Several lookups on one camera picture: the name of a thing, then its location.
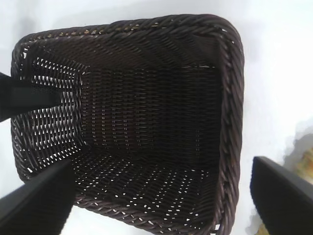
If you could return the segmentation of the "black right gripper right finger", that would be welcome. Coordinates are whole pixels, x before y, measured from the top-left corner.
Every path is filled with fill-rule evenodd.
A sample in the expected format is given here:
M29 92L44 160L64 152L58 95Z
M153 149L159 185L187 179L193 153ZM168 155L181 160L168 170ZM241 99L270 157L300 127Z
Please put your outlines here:
M313 186L266 157L254 157L250 193L271 235L313 233Z

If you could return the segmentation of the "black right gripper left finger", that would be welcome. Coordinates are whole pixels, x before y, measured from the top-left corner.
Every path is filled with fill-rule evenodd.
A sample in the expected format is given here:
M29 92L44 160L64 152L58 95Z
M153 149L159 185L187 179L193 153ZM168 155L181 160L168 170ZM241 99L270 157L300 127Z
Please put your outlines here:
M46 168L0 200L2 235L58 235L75 199L69 159Z

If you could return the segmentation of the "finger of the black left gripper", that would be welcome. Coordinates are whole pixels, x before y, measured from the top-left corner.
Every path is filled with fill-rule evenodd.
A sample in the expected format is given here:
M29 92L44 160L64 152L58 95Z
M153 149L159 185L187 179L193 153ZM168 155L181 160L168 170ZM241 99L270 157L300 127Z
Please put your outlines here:
M61 104L61 89L14 79L0 74L1 122L29 111Z

